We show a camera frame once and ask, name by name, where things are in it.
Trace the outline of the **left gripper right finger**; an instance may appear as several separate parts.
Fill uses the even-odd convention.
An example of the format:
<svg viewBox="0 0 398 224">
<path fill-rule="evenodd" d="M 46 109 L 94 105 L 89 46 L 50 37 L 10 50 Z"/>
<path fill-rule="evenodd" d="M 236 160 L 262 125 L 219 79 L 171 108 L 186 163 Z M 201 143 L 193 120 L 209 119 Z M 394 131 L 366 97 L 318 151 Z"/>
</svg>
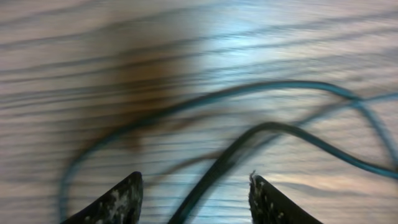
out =
<svg viewBox="0 0 398 224">
<path fill-rule="evenodd" d="M 249 179 L 253 224 L 322 224 L 255 171 Z"/>
</svg>

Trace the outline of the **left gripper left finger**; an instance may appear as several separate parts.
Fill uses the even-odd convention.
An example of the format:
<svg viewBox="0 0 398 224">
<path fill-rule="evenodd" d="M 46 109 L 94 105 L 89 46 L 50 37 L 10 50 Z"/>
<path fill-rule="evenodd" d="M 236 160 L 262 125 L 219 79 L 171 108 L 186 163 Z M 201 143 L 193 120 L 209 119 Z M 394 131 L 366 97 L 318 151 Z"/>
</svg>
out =
<svg viewBox="0 0 398 224">
<path fill-rule="evenodd" d="M 142 174 L 135 171 L 62 224 L 138 224 L 142 199 Z"/>
</svg>

